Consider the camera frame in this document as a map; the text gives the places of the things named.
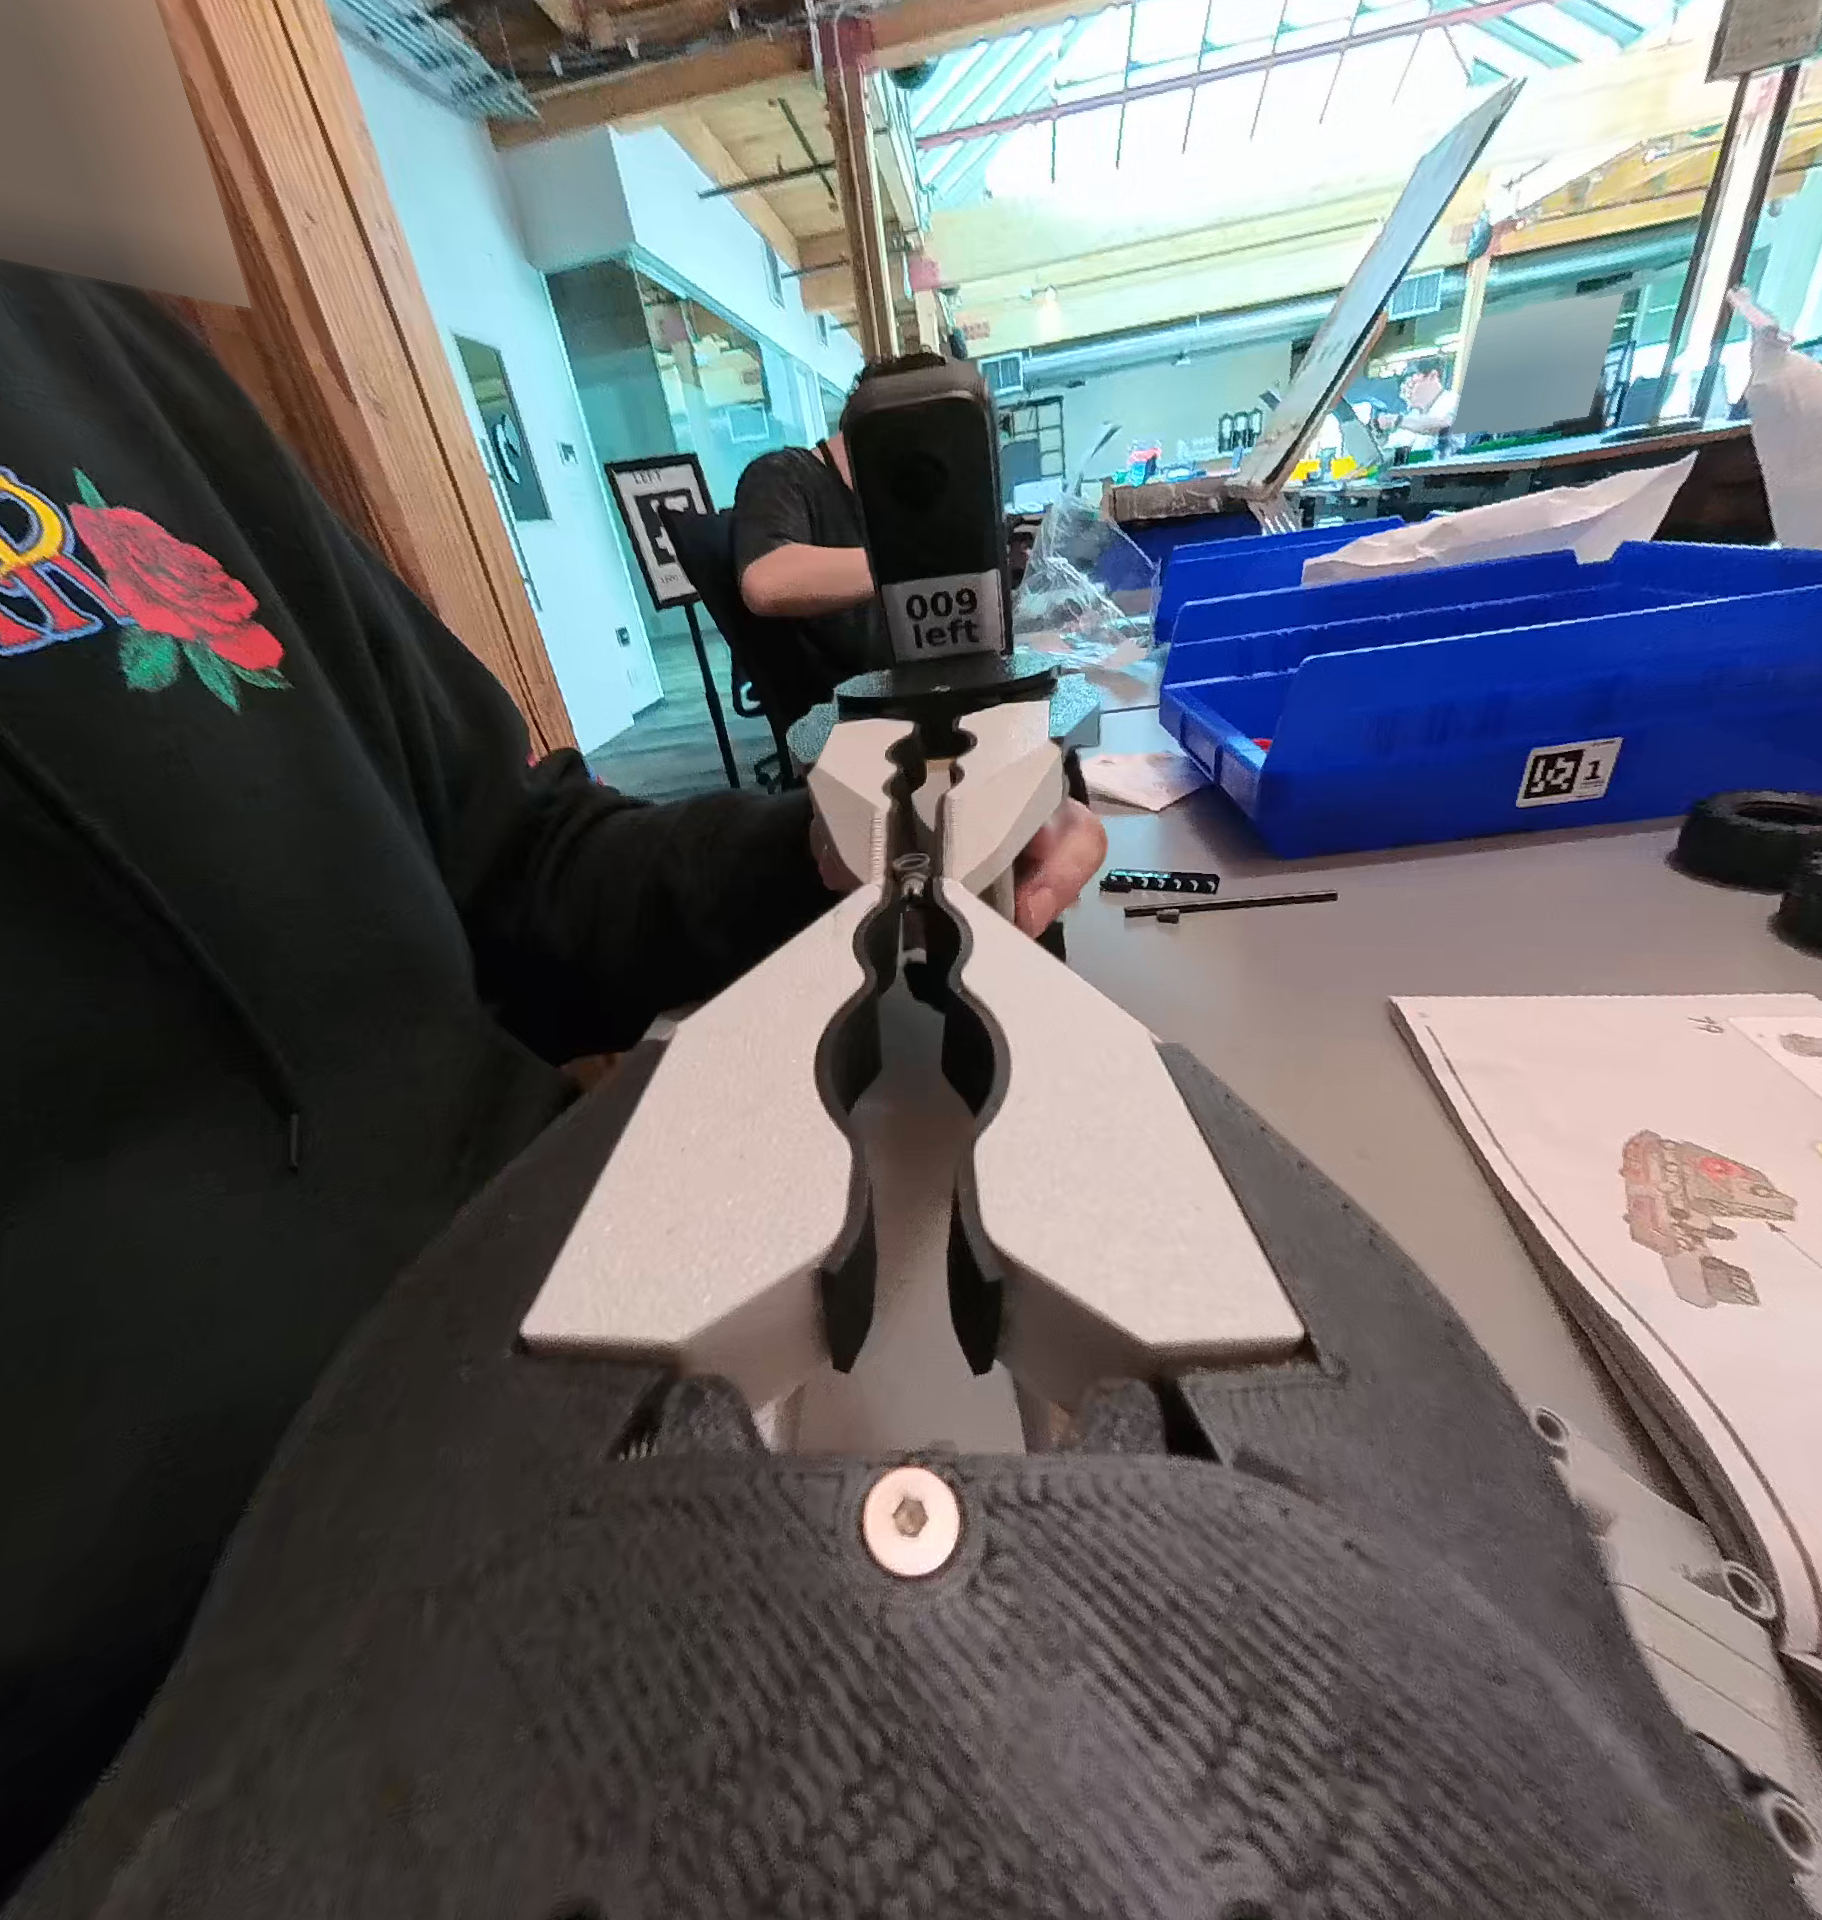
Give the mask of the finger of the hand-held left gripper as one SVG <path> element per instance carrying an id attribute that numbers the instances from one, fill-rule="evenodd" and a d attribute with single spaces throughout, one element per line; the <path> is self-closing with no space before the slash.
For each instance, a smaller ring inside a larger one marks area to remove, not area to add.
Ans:
<path id="1" fill-rule="evenodd" d="M 836 891 L 887 891 L 893 883 L 909 741 L 908 720 L 836 723 L 805 777 L 811 855 Z"/>
<path id="2" fill-rule="evenodd" d="M 952 720 L 919 786 L 919 849 L 937 876 L 1017 918 L 1017 863 L 1068 796 L 1050 709 Z"/>

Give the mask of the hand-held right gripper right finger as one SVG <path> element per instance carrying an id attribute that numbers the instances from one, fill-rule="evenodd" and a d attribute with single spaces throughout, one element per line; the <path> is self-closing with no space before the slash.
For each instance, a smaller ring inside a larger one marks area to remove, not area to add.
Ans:
<path id="1" fill-rule="evenodd" d="M 927 883 L 940 1073 L 965 1112 L 946 1285 L 1025 1452 L 1097 1387 L 1303 1358 L 1306 1326 L 1164 1042 L 962 883 Z"/>

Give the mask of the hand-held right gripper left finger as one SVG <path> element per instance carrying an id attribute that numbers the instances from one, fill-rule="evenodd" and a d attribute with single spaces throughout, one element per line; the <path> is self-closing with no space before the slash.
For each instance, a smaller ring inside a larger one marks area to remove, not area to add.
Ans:
<path id="1" fill-rule="evenodd" d="M 900 901 L 872 880 L 645 1045 L 648 1076 L 519 1325 L 521 1349 L 728 1381 L 801 1452 L 875 1326 L 878 1178 L 856 1125 Z"/>

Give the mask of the person's left forearm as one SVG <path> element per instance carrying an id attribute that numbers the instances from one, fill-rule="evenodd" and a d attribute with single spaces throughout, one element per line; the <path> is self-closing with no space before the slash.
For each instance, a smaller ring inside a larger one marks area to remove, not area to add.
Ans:
<path id="1" fill-rule="evenodd" d="M 842 895 L 802 787 L 645 802 L 561 752 L 490 795 L 475 952 L 494 1015 L 558 1067 L 719 995 Z"/>

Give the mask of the pale sticker sheet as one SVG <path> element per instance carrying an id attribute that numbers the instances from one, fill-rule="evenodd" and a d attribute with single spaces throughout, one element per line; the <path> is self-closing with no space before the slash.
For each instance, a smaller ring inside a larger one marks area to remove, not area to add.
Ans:
<path id="1" fill-rule="evenodd" d="M 1081 752 L 1079 771 L 1090 800 L 1137 811 L 1164 811 L 1210 786 L 1182 749 Z"/>

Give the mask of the clear plastic bag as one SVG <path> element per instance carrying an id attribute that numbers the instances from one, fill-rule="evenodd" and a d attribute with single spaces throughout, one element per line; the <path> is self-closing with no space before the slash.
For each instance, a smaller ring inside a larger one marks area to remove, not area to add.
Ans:
<path id="1" fill-rule="evenodd" d="M 1109 657 L 1149 645 L 1162 565 L 1100 503 L 1059 494 L 1014 590 L 1014 638 L 1041 651 Z"/>

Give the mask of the black office chair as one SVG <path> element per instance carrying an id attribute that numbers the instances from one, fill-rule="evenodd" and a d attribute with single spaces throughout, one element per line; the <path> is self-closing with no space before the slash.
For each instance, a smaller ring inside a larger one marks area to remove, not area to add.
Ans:
<path id="1" fill-rule="evenodd" d="M 768 723 L 774 734 L 774 749 L 765 759 L 753 762 L 755 786 L 768 795 L 780 795 L 796 786 L 796 771 L 792 765 L 785 726 L 780 716 L 765 712 L 765 700 L 755 685 L 755 617 L 742 598 L 734 575 L 734 549 L 733 549 L 733 509 L 709 512 L 693 506 L 663 503 L 657 520 L 666 534 L 666 543 L 690 583 L 687 596 L 687 624 L 693 645 L 700 649 L 700 679 L 705 682 L 705 703 L 715 723 L 719 759 L 733 787 L 742 786 L 742 766 L 725 728 L 725 709 L 716 691 L 715 672 L 709 666 L 709 651 L 696 629 L 696 608 L 705 608 L 712 624 L 716 629 L 725 655 L 728 655 L 728 697 L 733 712 L 753 723 Z"/>

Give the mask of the black toy axle rod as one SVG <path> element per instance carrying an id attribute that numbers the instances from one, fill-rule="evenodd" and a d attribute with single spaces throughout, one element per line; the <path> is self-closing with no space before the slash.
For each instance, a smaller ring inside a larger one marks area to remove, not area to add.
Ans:
<path id="1" fill-rule="evenodd" d="M 1337 891 L 1275 891 L 1275 895 L 1242 895 L 1242 897 L 1170 897 L 1170 901 L 1149 901 L 1149 904 L 1134 904 L 1122 910 L 1127 922 L 1159 922 L 1159 925 L 1176 925 L 1185 918 L 1196 916 L 1211 916 L 1211 913 L 1257 913 L 1257 910 L 1279 910 L 1279 906 L 1319 906 L 1319 904 L 1333 904 L 1340 895 Z"/>

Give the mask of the tag sign on easel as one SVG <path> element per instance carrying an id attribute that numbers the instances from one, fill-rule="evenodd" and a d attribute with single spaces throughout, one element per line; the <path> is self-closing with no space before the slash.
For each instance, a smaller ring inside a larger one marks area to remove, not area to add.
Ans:
<path id="1" fill-rule="evenodd" d="M 631 543 L 644 586 L 656 609 L 685 612 L 687 640 L 700 666 L 709 723 L 715 731 L 719 766 L 728 787 L 742 787 L 733 734 L 725 726 L 725 703 L 709 661 L 709 645 L 700 629 L 700 586 L 672 538 L 676 516 L 696 516 L 700 531 L 715 531 L 715 501 L 709 494 L 705 469 L 696 454 L 672 449 L 660 457 L 602 463 L 616 516 Z"/>

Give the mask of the blue bin with tag label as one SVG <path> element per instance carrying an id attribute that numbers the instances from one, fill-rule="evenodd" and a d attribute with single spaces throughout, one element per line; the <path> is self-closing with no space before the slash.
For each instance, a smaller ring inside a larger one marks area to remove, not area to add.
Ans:
<path id="1" fill-rule="evenodd" d="M 1626 543 L 1584 568 L 1278 635 L 1278 672 L 1164 682 L 1162 726 L 1279 858 L 1822 795 L 1822 552 Z"/>

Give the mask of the tilted dark panel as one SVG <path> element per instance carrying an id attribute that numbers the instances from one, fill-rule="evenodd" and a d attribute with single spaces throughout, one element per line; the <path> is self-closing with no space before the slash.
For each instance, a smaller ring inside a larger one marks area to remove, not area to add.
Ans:
<path id="1" fill-rule="evenodd" d="M 1451 205 L 1451 195 L 1515 110 L 1522 85 L 1525 79 L 1515 76 L 1488 88 L 1488 95 L 1429 149 L 1398 200 L 1379 224 L 1379 233 L 1353 275 L 1347 275 L 1331 301 L 1299 372 L 1270 409 L 1266 432 L 1230 483 L 1230 498 L 1247 506 L 1263 528 L 1270 531 L 1279 520 L 1284 491 L 1291 470 L 1370 355 L 1395 286 L 1404 282 L 1410 264 L 1429 243 L 1429 233 Z"/>

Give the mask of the white paper sheet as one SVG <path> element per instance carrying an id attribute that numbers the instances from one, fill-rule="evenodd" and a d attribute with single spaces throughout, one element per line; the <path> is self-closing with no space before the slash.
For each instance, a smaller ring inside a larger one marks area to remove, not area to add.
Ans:
<path id="1" fill-rule="evenodd" d="M 1650 543 L 1694 470 L 1688 449 L 1662 469 L 1636 469 L 1584 485 L 1528 491 L 1352 538 L 1303 563 L 1300 586 L 1390 581 L 1404 571 L 1573 553 L 1602 563 L 1626 543 Z"/>

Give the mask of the grey toy brick assembly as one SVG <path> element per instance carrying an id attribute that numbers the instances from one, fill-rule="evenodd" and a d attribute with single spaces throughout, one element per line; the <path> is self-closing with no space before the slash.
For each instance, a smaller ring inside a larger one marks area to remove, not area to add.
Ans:
<path id="1" fill-rule="evenodd" d="M 1584 1519 L 1605 1584 L 1672 1712 L 1779 1846 L 1822 1918 L 1822 1752 L 1779 1652 L 1779 1602 L 1547 1403 L 1528 1421 Z"/>

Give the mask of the dark wall panel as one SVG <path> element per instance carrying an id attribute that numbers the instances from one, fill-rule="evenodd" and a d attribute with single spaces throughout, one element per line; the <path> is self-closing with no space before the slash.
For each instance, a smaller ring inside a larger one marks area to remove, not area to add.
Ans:
<path id="1" fill-rule="evenodd" d="M 551 520 L 549 491 L 525 432 L 525 414 L 505 352 L 469 334 L 453 334 L 453 346 L 482 432 L 485 469 L 502 512 L 512 523 Z"/>

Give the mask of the wooden door frame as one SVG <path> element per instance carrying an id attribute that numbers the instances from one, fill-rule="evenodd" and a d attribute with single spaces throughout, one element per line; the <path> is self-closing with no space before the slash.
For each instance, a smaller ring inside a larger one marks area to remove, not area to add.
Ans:
<path id="1" fill-rule="evenodd" d="M 577 741 L 322 2 L 161 2 L 247 282 L 167 300 L 325 501 L 491 669 L 540 752 Z"/>

